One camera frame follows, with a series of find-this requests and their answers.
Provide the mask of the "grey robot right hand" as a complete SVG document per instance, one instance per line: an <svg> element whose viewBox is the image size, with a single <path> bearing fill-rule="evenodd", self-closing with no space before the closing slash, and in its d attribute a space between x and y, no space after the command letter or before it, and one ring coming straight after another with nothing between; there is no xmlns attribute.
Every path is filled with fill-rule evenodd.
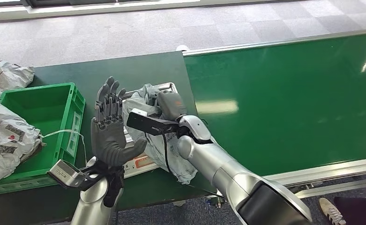
<svg viewBox="0 0 366 225"><path fill-rule="evenodd" d="M187 108L178 93L161 91L157 94L157 103L162 112L162 119L176 121L180 116L187 114Z"/></svg>

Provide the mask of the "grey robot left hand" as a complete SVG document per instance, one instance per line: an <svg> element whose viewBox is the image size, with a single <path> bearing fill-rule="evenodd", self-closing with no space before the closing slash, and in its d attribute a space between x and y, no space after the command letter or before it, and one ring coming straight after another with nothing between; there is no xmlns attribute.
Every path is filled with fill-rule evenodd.
<svg viewBox="0 0 366 225"><path fill-rule="evenodd" d="M97 92L95 116L91 120L91 149L93 155L109 166L122 166L142 154L148 143L146 138L138 138L127 148L124 133L123 96L119 92L119 81L110 76Z"/></svg>

